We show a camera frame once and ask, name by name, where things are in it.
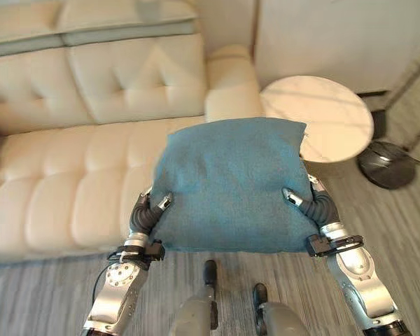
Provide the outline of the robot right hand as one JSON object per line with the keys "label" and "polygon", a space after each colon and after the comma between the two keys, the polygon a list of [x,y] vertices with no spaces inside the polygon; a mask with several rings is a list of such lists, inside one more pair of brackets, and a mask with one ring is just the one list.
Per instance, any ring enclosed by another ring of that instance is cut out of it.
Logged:
{"label": "robot right hand", "polygon": [[340,222],[340,216],[333,198],[325,186],[315,176],[308,174],[312,200],[305,200],[293,190],[283,188],[284,199],[313,221],[321,230],[323,227]]}

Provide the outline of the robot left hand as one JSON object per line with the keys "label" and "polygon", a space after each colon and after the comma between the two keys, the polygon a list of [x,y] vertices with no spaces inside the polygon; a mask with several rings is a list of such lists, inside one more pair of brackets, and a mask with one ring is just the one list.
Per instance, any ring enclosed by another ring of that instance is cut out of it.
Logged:
{"label": "robot left hand", "polygon": [[173,195],[168,193],[160,202],[151,206],[151,190],[152,187],[143,191],[132,209],[129,217],[130,235],[141,234],[149,237],[163,213],[172,203]]}

